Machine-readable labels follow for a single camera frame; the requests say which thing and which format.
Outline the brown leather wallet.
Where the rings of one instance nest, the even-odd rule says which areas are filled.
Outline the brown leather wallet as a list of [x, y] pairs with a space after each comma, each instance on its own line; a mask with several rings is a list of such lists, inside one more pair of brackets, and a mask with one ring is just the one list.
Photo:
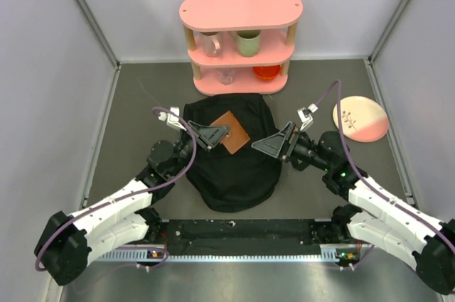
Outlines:
[[227, 111], [210, 124], [211, 126], [228, 126], [229, 132], [220, 142], [233, 155], [250, 141], [249, 134], [231, 111]]

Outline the black student backpack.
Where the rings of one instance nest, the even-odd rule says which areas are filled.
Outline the black student backpack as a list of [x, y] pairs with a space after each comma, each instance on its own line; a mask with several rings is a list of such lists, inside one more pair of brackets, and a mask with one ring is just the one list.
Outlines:
[[198, 150], [186, 177], [210, 209], [239, 212], [264, 202], [279, 182], [282, 163], [251, 147], [278, 129], [264, 98], [255, 93], [216, 95], [186, 104], [183, 118], [207, 126], [226, 112], [232, 112], [250, 140], [234, 154], [221, 144]]

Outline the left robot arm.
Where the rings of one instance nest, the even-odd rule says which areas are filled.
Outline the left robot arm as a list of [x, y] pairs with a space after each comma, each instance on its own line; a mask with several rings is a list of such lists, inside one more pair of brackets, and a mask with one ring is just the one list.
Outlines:
[[230, 153], [223, 145], [234, 131], [226, 126], [181, 125], [175, 142], [157, 141], [145, 168], [116, 193], [83, 210], [52, 215], [34, 249], [36, 270], [64, 286], [96, 259], [130, 242], [155, 242], [161, 226], [153, 204], [182, 176], [216, 212], [234, 213], [263, 203], [281, 176], [282, 163], [246, 141]]

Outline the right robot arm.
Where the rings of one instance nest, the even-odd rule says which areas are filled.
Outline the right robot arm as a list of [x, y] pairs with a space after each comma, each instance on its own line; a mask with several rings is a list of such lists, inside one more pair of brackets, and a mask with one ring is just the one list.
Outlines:
[[326, 187], [347, 201], [331, 225], [338, 241], [368, 242], [404, 262], [437, 293], [454, 292], [453, 220], [431, 217], [384, 189], [354, 164], [337, 131], [323, 133], [318, 142], [292, 131], [282, 158], [299, 171], [308, 166], [323, 170]]

